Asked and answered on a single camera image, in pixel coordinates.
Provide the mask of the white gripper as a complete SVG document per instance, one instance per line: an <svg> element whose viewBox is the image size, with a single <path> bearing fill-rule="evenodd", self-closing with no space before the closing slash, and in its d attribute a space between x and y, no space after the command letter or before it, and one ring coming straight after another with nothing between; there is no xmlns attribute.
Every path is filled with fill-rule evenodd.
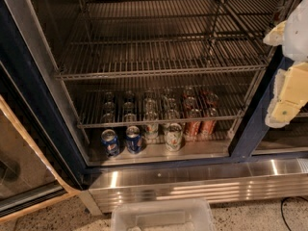
<svg viewBox="0 0 308 231"><path fill-rule="evenodd" d="M308 0L302 0L286 20L263 38L270 46L283 44L283 54L295 61L287 70L279 69L273 86L265 123L270 128L288 125L308 103Z"/></svg>

